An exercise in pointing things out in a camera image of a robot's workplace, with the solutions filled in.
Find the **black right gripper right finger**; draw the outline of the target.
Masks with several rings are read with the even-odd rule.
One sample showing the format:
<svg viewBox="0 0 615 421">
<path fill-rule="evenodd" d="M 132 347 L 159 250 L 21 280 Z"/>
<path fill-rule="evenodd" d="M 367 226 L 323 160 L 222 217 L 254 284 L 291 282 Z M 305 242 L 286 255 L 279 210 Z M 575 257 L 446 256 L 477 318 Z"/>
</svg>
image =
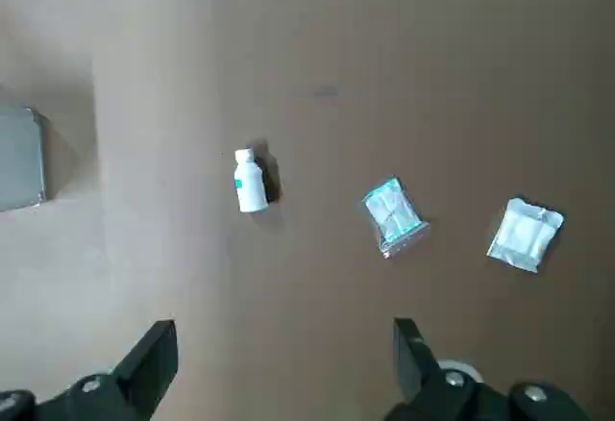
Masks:
<svg viewBox="0 0 615 421">
<path fill-rule="evenodd" d="M 393 326 L 394 361 L 404 400 L 386 420 L 588 420 L 565 391 L 520 382 L 507 393 L 485 383 L 470 365 L 437 360 L 410 318 Z"/>
</svg>

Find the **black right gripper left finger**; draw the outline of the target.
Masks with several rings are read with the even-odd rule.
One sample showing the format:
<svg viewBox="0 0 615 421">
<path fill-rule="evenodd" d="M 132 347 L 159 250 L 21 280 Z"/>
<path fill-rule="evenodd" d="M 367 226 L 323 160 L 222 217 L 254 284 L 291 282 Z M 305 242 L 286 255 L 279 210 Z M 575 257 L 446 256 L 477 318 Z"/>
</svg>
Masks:
<svg viewBox="0 0 615 421">
<path fill-rule="evenodd" d="M 25 389 L 1 393 L 3 420 L 149 420 L 178 372 L 175 321 L 159 320 L 110 372 L 81 378 L 39 402 Z"/>
</svg>

